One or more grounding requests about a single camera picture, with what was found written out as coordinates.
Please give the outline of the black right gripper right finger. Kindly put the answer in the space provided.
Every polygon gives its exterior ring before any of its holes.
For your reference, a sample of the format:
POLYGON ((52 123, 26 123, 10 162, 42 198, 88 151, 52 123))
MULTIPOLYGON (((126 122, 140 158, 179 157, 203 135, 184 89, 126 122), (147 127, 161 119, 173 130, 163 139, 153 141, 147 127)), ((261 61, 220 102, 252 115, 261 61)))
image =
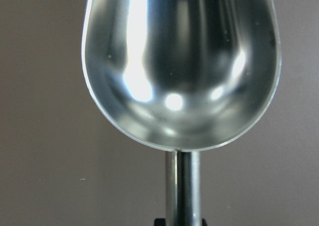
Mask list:
POLYGON ((205 219, 202 219, 202 226, 208 226, 207 221, 205 219))

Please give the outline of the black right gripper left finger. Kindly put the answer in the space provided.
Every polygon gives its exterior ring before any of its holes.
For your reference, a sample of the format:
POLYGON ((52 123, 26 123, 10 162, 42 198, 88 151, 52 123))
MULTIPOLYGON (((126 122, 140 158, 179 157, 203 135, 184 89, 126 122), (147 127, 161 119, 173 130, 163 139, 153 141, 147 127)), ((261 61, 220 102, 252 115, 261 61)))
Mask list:
POLYGON ((154 220, 154 226, 166 226, 165 218, 156 218, 154 220))

